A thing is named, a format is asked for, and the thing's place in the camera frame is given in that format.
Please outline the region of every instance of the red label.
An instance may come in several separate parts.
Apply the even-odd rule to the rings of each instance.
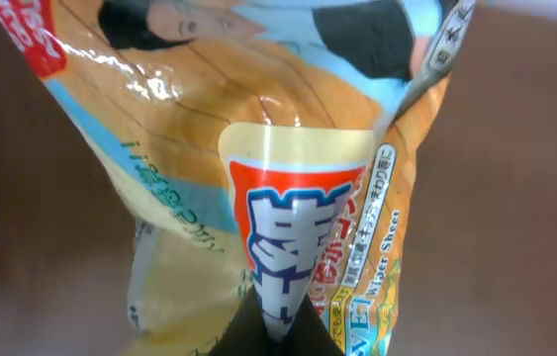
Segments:
[[[67,63],[55,38],[49,0],[0,0],[0,23],[39,77]]]
[[[256,263],[248,249],[248,239],[252,233],[252,216],[249,200],[252,194],[272,191],[277,199],[289,196],[289,193],[307,194],[308,192],[320,193],[320,197],[332,197],[342,187],[348,191],[355,187],[365,166],[348,170],[337,170],[330,172],[283,172],[266,168],[258,168],[244,163],[231,161],[230,174],[235,188],[234,217],[238,222],[240,236],[247,252],[250,266],[256,267]]]

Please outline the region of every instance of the brown table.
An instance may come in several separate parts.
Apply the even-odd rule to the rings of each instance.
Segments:
[[[133,228],[0,29],[0,355],[119,350]],[[557,355],[557,25],[478,12],[403,266],[392,356]]]

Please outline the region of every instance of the printed face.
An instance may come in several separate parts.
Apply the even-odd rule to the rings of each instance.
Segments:
[[[150,5],[149,29],[167,41],[200,37],[251,37],[263,28],[228,9],[204,7],[183,1],[161,0]]]

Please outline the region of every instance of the plastic package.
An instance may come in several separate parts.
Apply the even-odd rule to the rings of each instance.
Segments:
[[[343,352],[386,353],[415,152],[473,7],[0,0],[139,218],[127,355],[207,352],[252,284],[274,339],[309,293]]]

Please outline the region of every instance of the wooden surface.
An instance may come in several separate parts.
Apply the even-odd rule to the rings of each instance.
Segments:
[[[133,229],[0,29],[0,355],[119,350]],[[557,25],[477,13],[404,256],[392,356],[557,355]]]

